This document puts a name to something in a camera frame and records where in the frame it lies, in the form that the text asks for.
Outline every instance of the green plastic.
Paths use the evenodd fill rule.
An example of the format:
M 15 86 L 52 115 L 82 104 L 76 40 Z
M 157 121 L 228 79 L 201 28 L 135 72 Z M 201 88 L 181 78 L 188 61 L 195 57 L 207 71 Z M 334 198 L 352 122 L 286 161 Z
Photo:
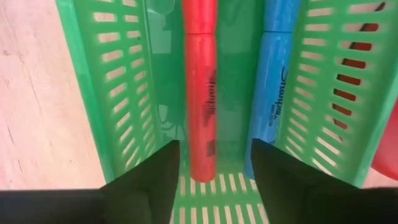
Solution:
M 307 10 L 302 12 L 295 33 L 276 142 L 289 154 L 357 187 L 362 187 L 398 95 L 398 2 L 385 1 L 384 9 L 375 12 L 381 3 L 369 0 L 307 2 Z M 324 8 L 331 9 L 329 15 L 307 16 L 308 10 Z M 346 31 L 347 24 L 362 23 L 375 23 L 379 28 L 375 32 L 360 32 L 361 26 L 358 26 L 355 31 Z M 305 30 L 309 24 L 328 24 L 329 28 Z M 304 44 L 304 38 L 323 39 L 324 45 L 310 45 L 308 39 Z M 342 47 L 347 41 L 370 43 L 372 48 L 363 51 L 349 49 L 347 45 Z M 303 52 L 320 54 L 321 58 L 319 55 L 308 58 Z M 363 61 L 366 67 L 342 65 L 344 58 Z M 361 83 L 340 81 L 338 74 L 357 78 Z M 333 94 L 335 89 L 356 99 Z M 352 114 L 334 110 L 332 103 Z M 341 128 L 345 126 L 339 121 L 347 125 L 346 129 Z
M 123 2 L 132 5 L 134 1 Z M 57 4 L 99 159 L 110 182 L 160 147 L 145 6 L 94 0 L 59 0 Z M 98 22 L 98 12 L 112 13 L 114 19 L 99 14 L 106 21 Z M 138 22 L 126 22 L 125 15 L 137 16 Z M 127 37 L 130 31 L 132 38 Z M 101 42 L 100 37 L 109 33 L 117 33 L 117 40 Z M 141 50 L 130 54 L 133 46 L 141 46 Z M 110 57 L 105 54 L 115 50 L 120 50 L 122 57 L 104 62 L 104 57 Z M 115 112 L 120 103 L 124 107 Z
M 207 184 L 194 182 L 189 177 L 181 0 L 148 0 L 147 7 L 143 0 L 134 1 L 134 7 L 125 6 L 124 2 L 132 1 L 57 0 L 106 181 L 109 182 L 138 165 L 170 140 L 178 139 L 182 144 L 182 155 L 173 223 L 194 223 L 195 220 L 202 223 L 205 217 L 208 218 L 208 223 L 265 223 L 266 215 L 256 185 L 242 175 L 262 35 L 264 0 L 218 0 L 217 175 L 214 181 Z M 398 19 L 398 14 L 394 14 L 398 11 L 397 4 L 389 1 L 386 10 L 377 13 L 345 13 L 349 4 L 362 2 L 372 1 L 305 1 L 295 32 L 293 62 L 285 90 L 284 113 L 277 142 L 284 149 L 291 144 L 287 137 L 294 139 L 296 136 L 289 132 L 289 128 L 301 134 L 306 144 L 294 139 L 297 145 L 300 144 L 305 149 L 300 158 L 313 165 L 312 157 L 316 157 L 313 148 L 322 147 L 317 144 L 316 137 L 322 136 L 328 142 L 333 140 L 322 133 L 321 127 L 328 127 L 341 138 L 350 139 L 345 145 L 339 146 L 344 157 L 339 160 L 334 157 L 338 169 L 330 172 L 357 185 L 366 175 L 392 109 L 392 99 L 398 94 L 395 54 L 398 45 L 393 44 L 397 39 L 397 31 L 393 29 L 393 21 Z M 332 8 L 329 16 L 307 17 L 307 9 L 324 7 Z M 94 12 L 112 13 L 116 21 L 96 22 Z M 125 22 L 126 14 L 137 16 L 137 22 Z M 385 25 L 375 33 L 347 34 L 341 31 L 342 24 L 347 21 L 381 22 Z M 305 25 L 309 23 L 328 23 L 331 29 L 328 32 L 304 31 Z M 127 39 L 126 32 L 129 30 L 138 30 L 140 36 Z M 120 39 L 99 43 L 98 34 L 106 32 L 118 32 Z M 302 46 L 304 37 L 326 39 L 328 42 L 323 48 Z M 369 41 L 376 45 L 370 52 L 355 52 L 340 49 L 338 42 L 341 40 Z M 134 45 L 141 45 L 141 51 L 130 54 L 129 48 Z M 123 57 L 108 63 L 101 61 L 103 54 L 115 50 L 122 50 Z M 300 55 L 303 50 L 324 54 L 324 59 L 315 61 L 302 58 Z M 365 70 L 344 67 L 336 64 L 335 57 L 366 60 L 371 66 Z M 143 58 L 144 63 L 132 68 L 131 62 L 139 58 Z M 299 70 L 300 63 L 318 67 L 318 74 Z M 106 74 L 122 66 L 126 68 L 124 75 L 107 82 Z M 146 75 L 137 82 L 134 77 L 141 71 L 145 71 Z M 335 80 L 336 72 L 362 78 L 363 85 L 338 83 Z M 310 87 L 297 83 L 299 75 L 311 77 L 317 85 Z M 126 89 L 113 98 L 109 97 L 109 92 L 123 83 L 126 83 Z M 138 95 L 137 89 L 144 83 L 147 88 Z M 314 98 L 308 100 L 298 95 L 295 92 L 296 85 L 300 85 L 303 90 L 310 90 Z M 358 101 L 351 103 L 336 98 L 332 94 L 334 88 L 352 91 L 358 95 Z M 140 105 L 146 95 L 147 100 Z M 129 99 L 129 104 L 120 113 L 113 114 L 113 107 L 124 98 Z M 307 112 L 297 109 L 308 116 L 307 124 L 301 121 L 307 133 L 300 132 L 290 123 L 290 118 L 294 116 L 291 108 L 297 108 L 294 98 L 311 107 Z M 332 113 L 328 109 L 332 100 L 352 108 L 354 116 L 349 119 Z M 147 106 L 150 109 L 141 118 L 141 113 Z M 127 112 L 131 113 L 129 120 L 115 129 L 117 122 Z M 328 113 L 348 124 L 348 131 L 338 130 L 338 127 L 328 124 L 325 121 Z M 148 117 L 152 119 L 142 128 Z M 132 126 L 132 131 L 120 143 L 121 135 L 129 126 Z M 123 154 L 133 138 L 134 143 Z M 126 167 L 126 162 L 132 155 L 134 157 Z M 322 164 L 330 168 L 325 161 Z

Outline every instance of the red object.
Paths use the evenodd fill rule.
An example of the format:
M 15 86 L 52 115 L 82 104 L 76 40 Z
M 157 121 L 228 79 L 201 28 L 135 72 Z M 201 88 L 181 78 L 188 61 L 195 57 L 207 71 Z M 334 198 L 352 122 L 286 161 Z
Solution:
M 182 0 L 186 34 L 214 34 L 217 0 Z
M 372 168 L 379 173 L 398 180 L 398 100 L 380 140 Z
M 216 175 L 216 40 L 212 34 L 187 35 L 185 76 L 191 176 L 199 182 Z
M 216 0 L 183 0 L 190 172 L 209 182 L 216 175 Z

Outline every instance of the wooden floor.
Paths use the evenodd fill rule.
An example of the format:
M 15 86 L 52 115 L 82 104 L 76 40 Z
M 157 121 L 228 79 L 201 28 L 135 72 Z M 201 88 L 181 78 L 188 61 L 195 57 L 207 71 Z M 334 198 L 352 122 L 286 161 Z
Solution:
M 55 0 L 0 0 L 0 189 L 103 184 Z

